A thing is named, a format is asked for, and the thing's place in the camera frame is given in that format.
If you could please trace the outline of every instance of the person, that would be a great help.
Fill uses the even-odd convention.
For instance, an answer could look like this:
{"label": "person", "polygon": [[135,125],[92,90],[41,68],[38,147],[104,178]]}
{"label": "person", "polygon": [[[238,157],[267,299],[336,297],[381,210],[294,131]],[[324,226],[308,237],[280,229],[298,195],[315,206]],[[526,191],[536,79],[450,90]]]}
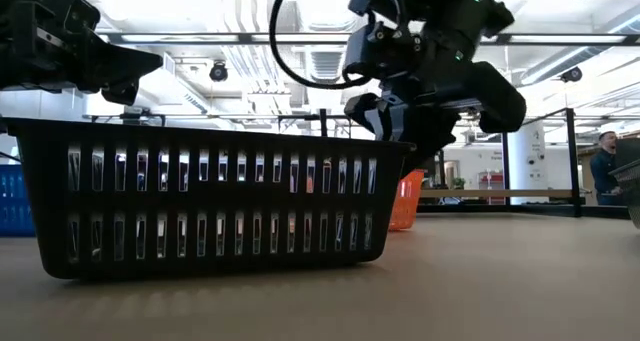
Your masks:
{"label": "person", "polygon": [[616,178],[609,174],[616,168],[616,140],[613,131],[607,131],[598,137],[601,150],[590,161],[591,174],[595,181],[596,198],[601,206],[623,206],[621,190]]}

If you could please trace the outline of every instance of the security camera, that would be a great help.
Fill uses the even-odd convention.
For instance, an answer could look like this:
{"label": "security camera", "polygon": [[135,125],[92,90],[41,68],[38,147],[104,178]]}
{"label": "security camera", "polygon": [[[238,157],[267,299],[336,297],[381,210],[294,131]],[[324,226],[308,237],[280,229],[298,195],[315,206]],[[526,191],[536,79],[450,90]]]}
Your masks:
{"label": "security camera", "polygon": [[209,72],[209,78],[211,78],[211,81],[222,82],[226,81],[227,77],[229,77],[229,72],[227,72],[226,63],[220,60],[214,61],[211,72]]}
{"label": "security camera", "polygon": [[571,70],[560,75],[560,80],[564,83],[578,82],[582,79],[582,70],[578,67],[574,67]]}

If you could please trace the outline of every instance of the white column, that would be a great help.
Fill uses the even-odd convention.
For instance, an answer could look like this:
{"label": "white column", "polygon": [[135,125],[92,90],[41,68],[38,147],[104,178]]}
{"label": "white column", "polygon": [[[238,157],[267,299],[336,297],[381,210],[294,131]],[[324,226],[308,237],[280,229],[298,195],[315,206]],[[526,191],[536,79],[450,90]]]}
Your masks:
{"label": "white column", "polygon": [[[522,126],[510,133],[509,177],[513,190],[546,190],[547,167],[544,145],[544,127],[541,121]],[[511,204],[548,202],[548,197],[512,197]]]}

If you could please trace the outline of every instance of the ceiling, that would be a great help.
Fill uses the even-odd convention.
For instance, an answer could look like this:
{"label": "ceiling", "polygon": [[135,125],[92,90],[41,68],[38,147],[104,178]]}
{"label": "ceiling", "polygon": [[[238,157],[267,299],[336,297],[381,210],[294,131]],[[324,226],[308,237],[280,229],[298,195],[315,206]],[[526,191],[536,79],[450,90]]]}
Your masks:
{"label": "ceiling", "polygon": [[[205,45],[202,36],[193,35],[264,33],[273,0],[89,1],[103,15],[99,33],[146,33],[137,39],[131,36],[129,41],[137,43],[135,47],[166,55],[165,68],[142,80],[137,104],[149,107],[153,112],[173,115],[170,123],[175,125],[278,132],[277,122],[271,116],[315,113],[321,108],[328,109],[331,114],[341,114],[348,98],[377,90],[376,82],[344,92],[305,89],[277,67],[268,46]],[[637,34],[640,30],[638,0],[499,1],[503,1],[516,17],[506,33]],[[363,20],[347,10],[347,3],[348,0],[286,0],[278,20],[278,32],[349,33],[362,25]],[[419,25],[412,25],[412,28],[419,29]],[[155,42],[159,38],[154,39],[153,34],[161,33],[191,35],[182,36],[175,44]],[[555,41],[566,39],[567,36],[557,36]],[[280,49],[287,63],[299,74],[323,80],[339,77],[344,46],[289,45]],[[575,108],[579,116],[576,131],[582,139],[588,140],[604,129],[619,132],[640,129],[640,123],[634,120],[615,123],[594,120],[594,116],[623,118],[640,114],[640,80],[636,76],[640,74],[639,57],[637,47],[491,45],[480,46],[475,60],[492,63],[519,88],[527,99],[530,116],[564,107]],[[225,82],[212,82],[209,78],[216,60],[226,61],[229,77]],[[583,72],[581,81],[564,83],[558,80],[559,74],[574,66],[579,66]],[[116,111],[114,106],[108,107],[104,102],[94,100],[92,113]],[[239,121],[231,117],[213,120],[191,116],[202,112],[261,117]],[[546,124],[547,141],[566,141],[563,122],[547,121]],[[319,134],[320,129],[318,122],[309,121],[286,123],[285,126],[286,132],[291,134]],[[329,129],[330,134],[347,135],[332,120]],[[470,122],[463,122],[456,128],[456,134],[462,136],[458,137],[461,143],[465,141],[464,133],[474,133],[477,139],[483,139],[478,128]],[[371,137],[355,127],[352,136]]]}

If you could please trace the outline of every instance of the wall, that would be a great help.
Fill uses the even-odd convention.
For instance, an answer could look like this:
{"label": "wall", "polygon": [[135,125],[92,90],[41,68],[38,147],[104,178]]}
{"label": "wall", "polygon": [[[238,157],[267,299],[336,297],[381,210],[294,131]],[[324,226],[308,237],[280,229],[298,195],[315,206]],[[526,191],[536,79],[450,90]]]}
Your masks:
{"label": "wall", "polygon": [[[51,94],[43,91],[0,92],[0,114],[4,117],[39,118],[63,121],[82,121],[86,96],[79,92],[64,91]],[[0,135],[0,151],[10,154],[16,140]],[[7,163],[0,158],[0,164]]]}
{"label": "wall", "polygon": [[[468,146],[445,148],[445,161],[458,161],[458,177],[466,180],[465,188],[478,188],[478,174],[502,170],[502,146]],[[547,146],[545,162],[548,183],[553,189],[570,189],[569,148],[567,146]]]}

